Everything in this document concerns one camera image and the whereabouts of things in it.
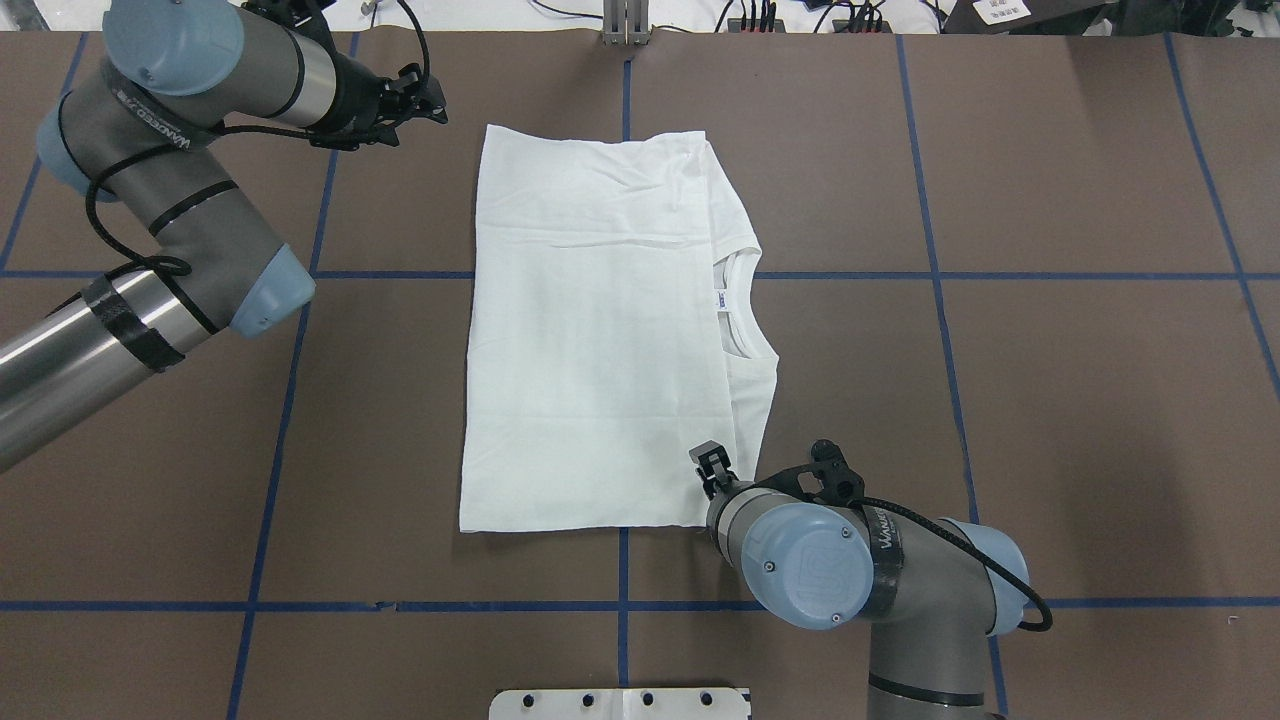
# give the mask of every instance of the brown table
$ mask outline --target brown table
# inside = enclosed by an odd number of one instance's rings
[[[356,50],[390,73],[416,46]],[[1280,45],[431,50],[453,122],[398,150],[216,146],[316,268],[301,318],[214,338],[0,478],[0,716],[462,719],[504,688],[703,683],[750,687],[762,720],[863,716],[867,628],[755,610],[698,532],[457,533],[486,123],[707,129],[764,246],[782,363],[762,468],[836,439],[877,495],[1009,532],[1057,607],[1048,635],[1000,641],[992,706],[1274,712]],[[116,264],[32,165],[36,123],[101,55],[97,35],[0,33],[0,337]]]

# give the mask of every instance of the white mounting plate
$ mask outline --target white mounting plate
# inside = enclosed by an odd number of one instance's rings
[[[750,697],[740,688],[506,691],[489,705],[489,720],[751,720]]]

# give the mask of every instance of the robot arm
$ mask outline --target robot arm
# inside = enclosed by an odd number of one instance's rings
[[[831,441],[813,446],[812,464],[755,484],[728,470],[728,456],[714,442],[690,457],[710,500],[707,527],[716,547],[765,610],[810,630],[854,618],[873,624],[872,720],[988,717],[987,637],[1052,624],[1027,587],[1018,546],[1004,533],[955,520],[934,524],[865,497],[863,479]],[[804,489],[805,474],[820,483],[819,492]],[[1023,623],[1027,598],[1042,621]]]
[[[109,59],[54,108],[37,149],[86,195],[91,222],[96,201],[118,199],[163,255],[118,247],[131,264],[0,347],[0,471],[223,328],[253,337],[311,300],[306,268],[210,142],[250,129],[355,150],[398,145],[396,127],[412,117],[447,122],[429,68],[375,76],[334,50],[320,10],[315,0],[111,4]],[[225,128],[232,111],[303,132]]]

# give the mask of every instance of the folded white t-shirt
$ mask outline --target folded white t-shirt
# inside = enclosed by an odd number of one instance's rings
[[[701,132],[490,126],[476,191],[462,532],[700,525],[689,450],[751,479],[778,357],[760,246]]]

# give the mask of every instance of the light blue joint cap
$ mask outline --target light blue joint cap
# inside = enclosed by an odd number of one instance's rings
[[[114,0],[102,37],[116,69],[160,95],[205,92],[244,51],[244,26],[225,0]]]
[[[943,520],[960,528],[974,547],[986,552],[987,556],[996,562],[1004,565],[1006,570],[1016,575],[1024,583],[1030,584],[1032,577],[1030,573],[1027,571],[1027,560],[1023,557],[1023,551],[1018,550],[1018,543],[1015,543],[1009,536],[986,525],[961,523],[960,520],[952,520],[951,518],[943,518]],[[996,591],[996,623],[991,626],[991,632],[987,633],[987,637],[1011,633],[1016,630],[1018,624],[1023,621],[1023,609],[1027,607],[1029,601],[1027,600],[1027,596],[1014,588],[1014,585],[1009,584],[1009,582],[1002,579],[1000,575],[987,570],[987,577],[991,578],[991,587]]]
[[[316,282],[285,245],[266,264],[232,318],[232,329],[253,338],[315,297]]]
[[[61,100],[45,115],[40,127],[36,128],[36,154],[40,155],[40,164],[49,169],[63,184],[70,186],[81,197],[88,192],[88,177],[79,169],[72,154],[63,141],[63,124],[60,114],[63,111]],[[97,191],[101,202],[115,202],[116,197],[105,190]]]
[[[741,566],[765,610],[809,630],[851,620],[876,580],[872,553],[852,521],[809,502],[760,515],[742,538]]]

